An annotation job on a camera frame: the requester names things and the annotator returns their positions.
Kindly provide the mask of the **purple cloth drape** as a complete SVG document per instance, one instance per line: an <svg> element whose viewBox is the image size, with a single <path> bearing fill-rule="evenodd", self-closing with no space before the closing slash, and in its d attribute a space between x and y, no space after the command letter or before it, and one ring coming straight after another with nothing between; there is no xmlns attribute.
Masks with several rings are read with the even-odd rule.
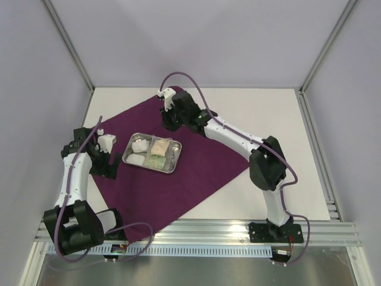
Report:
<svg viewBox="0 0 381 286"><path fill-rule="evenodd" d="M181 128L171 133L161 125L162 102L151 88L96 88L85 125L102 120L105 133L117 140L113 153L123 153L132 135L172 138L180 154L150 157L155 170L120 163L115 179L92 176L88 202L96 212L116 209L123 234L137 242L178 219L241 219L239 205L248 162L221 143Z"/></svg>

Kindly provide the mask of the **beige bandage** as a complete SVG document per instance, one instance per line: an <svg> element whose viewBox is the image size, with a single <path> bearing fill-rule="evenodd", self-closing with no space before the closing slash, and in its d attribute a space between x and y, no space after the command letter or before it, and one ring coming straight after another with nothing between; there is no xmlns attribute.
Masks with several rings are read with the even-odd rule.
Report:
<svg viewBox="0 0 381 286"><path fill-rule="evenodd" d="M171 143L171 139L156 139L151 147L150 155L165 157Z"/></svg>

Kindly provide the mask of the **stainless steel instrument tray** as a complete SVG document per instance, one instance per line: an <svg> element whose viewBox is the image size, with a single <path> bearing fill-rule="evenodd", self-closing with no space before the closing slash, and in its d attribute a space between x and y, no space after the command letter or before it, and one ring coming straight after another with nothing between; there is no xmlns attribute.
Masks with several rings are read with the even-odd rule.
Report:
<svg viewBox="0 0 381 286"><path fill-rule="evenodd" d="M169 174L174 172L181 151L182 144L179 141L135 133L129 139L122 161L132 166Z"/></svg>

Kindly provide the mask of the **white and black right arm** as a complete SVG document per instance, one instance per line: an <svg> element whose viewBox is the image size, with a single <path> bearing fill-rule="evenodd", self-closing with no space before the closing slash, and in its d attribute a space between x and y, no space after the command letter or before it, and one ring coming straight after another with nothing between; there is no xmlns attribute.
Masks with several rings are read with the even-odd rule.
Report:
<svg viewBox="0 0 381 286"><path fill-rule="evenodd" d="M158 91L157 97L164 102L160 112L165 129L175 132L185 126L191 132L215 140L247 159L250 179L264 194L268 234L275 241L283 241L290 234L293 219L282 206L280 184L286 177L286 165L278 140L272 136L261 139L242 132L216 112L200 109L185 90L166 88Z"/></svg>

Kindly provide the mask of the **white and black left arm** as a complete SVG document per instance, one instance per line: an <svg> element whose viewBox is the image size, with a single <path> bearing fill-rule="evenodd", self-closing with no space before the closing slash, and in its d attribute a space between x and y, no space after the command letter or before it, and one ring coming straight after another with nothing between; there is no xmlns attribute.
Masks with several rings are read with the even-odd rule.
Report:
<svg viewBox="0 0 381 286"><path fill-rule="evenodd" d="M74 139L61 150L64 174L53 209L43 214L43 222L62 256L101 245L106 235L124 234L125 225L116 209L99 213L87 201L90 175L116 179L121 154L112 155L117 137L101 129L74 130Z"/></svg>

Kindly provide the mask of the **white gauze pad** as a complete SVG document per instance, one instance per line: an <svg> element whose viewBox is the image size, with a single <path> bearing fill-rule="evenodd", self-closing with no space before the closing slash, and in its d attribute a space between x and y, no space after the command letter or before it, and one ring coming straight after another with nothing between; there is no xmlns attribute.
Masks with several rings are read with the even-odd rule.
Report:
<svg viewBox="0 0 381 286"><path fill-rule="evenodd" d="M125 162L127 164L131 164L134 166L142 166L144 161L145 161L145 156L134 154L134 153L128 155L127 158L125 159Z"/></svg>
<svg viewBox="0 0 381 286"><path fill-rule="evenodd" d="M134 153L146 152L149 148L149 141L146 139L132 142L132 150Z"/></svg>

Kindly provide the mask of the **green gauze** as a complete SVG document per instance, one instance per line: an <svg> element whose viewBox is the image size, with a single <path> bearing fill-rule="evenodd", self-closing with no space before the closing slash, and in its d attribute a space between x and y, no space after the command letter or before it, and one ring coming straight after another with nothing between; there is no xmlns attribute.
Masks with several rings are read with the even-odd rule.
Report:
<svg viewBox="0 0 381 286"><path fill-rule="evenodd" d="M167 161L167 157L165 156L148 154L145 157L145 160L143 162L143 167L152 169L152 170L162 171L164 170L166 161Z"/></svg>

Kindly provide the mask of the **steel forceps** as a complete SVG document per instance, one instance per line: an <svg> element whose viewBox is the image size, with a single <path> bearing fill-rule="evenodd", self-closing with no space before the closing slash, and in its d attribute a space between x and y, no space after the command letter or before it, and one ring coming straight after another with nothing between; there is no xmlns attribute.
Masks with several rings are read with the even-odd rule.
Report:
<svg viewBox="0 0 381 286"><path fill-rule="evenodd" d="M167 161L164 167L164 171L166 173L172 173L175 170L181 150L182 150L181 143L177 141L173 141L171 143L170 148L167 151Z"/></svg>

